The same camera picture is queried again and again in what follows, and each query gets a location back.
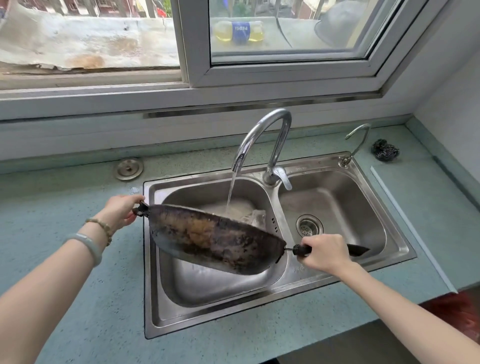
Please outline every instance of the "black scouring pad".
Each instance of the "black scouring pad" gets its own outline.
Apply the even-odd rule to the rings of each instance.
[[[378,139],[372,145],[372,153],[382,162],[390,162],[400,155],[400,149],[388,144],[385,139]]]

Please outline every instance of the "person's left arm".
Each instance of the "person's left arm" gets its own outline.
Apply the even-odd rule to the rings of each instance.
[[[94,218],[113,232],[130,225],[142,195],[114,196]],[[88,222],[78,231],[103,252],[108,237],[103,228]],[[65,315],[94,267],[89,249],[68,240],[42,264],[0,297],[0,363],[34,363],[43,345]]]

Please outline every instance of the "person's left hand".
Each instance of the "person's left hand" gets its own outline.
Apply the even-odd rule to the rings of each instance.
[[[94,217],[108,224],[112,232],[116,232],[135,221],[137,216],[132,212],[132,208],[143,200],[145,197],[141,194],[112,196],[103,210]]]

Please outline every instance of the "white window frame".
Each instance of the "white window frame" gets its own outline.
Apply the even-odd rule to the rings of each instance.
[[[448,0],[426,1],[402,4],[368,60],[212,66],[208,0],[172,0],[183,82],[3,90],[0,120],[379,92]]]

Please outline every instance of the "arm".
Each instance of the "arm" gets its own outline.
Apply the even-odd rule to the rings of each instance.
[[[299,260],[310,268],[340,278],[372,308],[420,363],[480,363],[480,346],[476,342],[352,262],[341,235],[317,235],[303,238],[302,243],[310,245],[312,253]]]
[[[95,218],[113,231],[135,220],[131,210],[141,195],[114,196]],[[107,235],[88,222],[79,233],[103,251]],[[0,363],[34,363],[43,345],[65,315],[86,279],[94,260],[78,240],[68,240],[42,264],[0,297]]]

